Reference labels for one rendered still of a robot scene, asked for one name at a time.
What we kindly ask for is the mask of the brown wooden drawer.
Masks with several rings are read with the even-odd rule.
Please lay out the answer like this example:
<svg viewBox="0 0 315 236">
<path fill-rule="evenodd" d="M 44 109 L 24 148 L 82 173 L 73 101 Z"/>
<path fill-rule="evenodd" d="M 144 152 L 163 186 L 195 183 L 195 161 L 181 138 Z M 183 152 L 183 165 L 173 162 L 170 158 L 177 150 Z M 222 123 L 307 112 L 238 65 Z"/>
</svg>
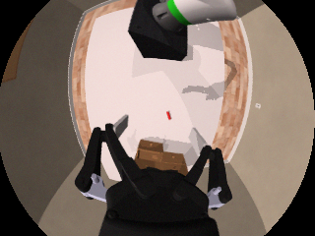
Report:
<svg viewBox="0 0 315 236">
<path fill-rule="evenodd" d="M 184 164 L 185 165 L 183 155 L 178 154 L 178 153 L 164 152 L 163 156 L 162 156 L 162 162 L 163 163 L 172 163 L 172 164 Z"/>
<path fill-rule="evenodd" d="M 158 162 L 146 161 L 146 160 L 137 159 L 137 158 L 136 158 L 135 162 L 140 167 L 140 169 L 146 169 L 147 166 L 160 169 L 160 163 L 158 163 Z"/>
<path fill-rule="evenodd" d="M 178 170 L 178 173 L 182 173 L 184 176 L 187 175 L 187 169 L 185 165 L 175 165 L 175 164 L 162 164 L 162 170 Z"/>
<path fill-rule="evenodd" d="M 138 155 L 138 150 L 140 155 Z M 163 156 L 163 144 L 146 140 L 140 140 L 137 148 L 137 157 L 150 161 L 161 162 Z"/>
</svg>

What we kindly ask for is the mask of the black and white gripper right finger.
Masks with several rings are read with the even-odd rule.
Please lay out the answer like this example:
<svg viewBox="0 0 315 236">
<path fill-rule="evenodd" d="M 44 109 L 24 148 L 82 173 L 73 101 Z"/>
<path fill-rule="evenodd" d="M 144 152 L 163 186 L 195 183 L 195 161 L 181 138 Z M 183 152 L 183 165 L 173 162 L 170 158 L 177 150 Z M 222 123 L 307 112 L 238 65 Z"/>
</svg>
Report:
<svg viewBox="0 0 315 236">
<path fill-rule="evenodd" d="M 196 128 L 192 127 L 188 138 L 199 158 L 184 179 L 174 189 L 172 196 L 177 201 L 184 201 L 190 196 L 203 172 L 207 160 L 209 160 L 208 208 L 216 210 L 232 199 L 232 193 L 226 180 L 221 149 L 217 147 L 216 149 L 212 149 L 211 146 L 208 146 Z"/>
</svg>

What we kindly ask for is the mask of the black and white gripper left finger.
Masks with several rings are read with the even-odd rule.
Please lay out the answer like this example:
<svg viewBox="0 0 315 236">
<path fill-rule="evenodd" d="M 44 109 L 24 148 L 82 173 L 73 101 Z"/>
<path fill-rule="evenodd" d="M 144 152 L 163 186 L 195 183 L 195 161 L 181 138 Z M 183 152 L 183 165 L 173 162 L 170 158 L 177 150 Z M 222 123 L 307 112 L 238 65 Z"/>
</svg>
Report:
<svg viewBox="0 0 315 236">
<path fill-rule="evenodd" d="M 142 172 L 134 159 L 128 156 L 118 140 L 128 127 L 128 118 L 129 115 L 125 114 L 115 124 L 105 124 L 105 130 L 100 127 L 93 129 L 84 166 L 75 179 L 76 187 L 89 200 L 106 202 L 105 194 L 108 189 L 104 188 L 100 177 L 102 143 L 107 144 L 121 180 L 127 177 L 142 199 L 151 199 L 157 191 L 156 185 Z"/>
</svg>

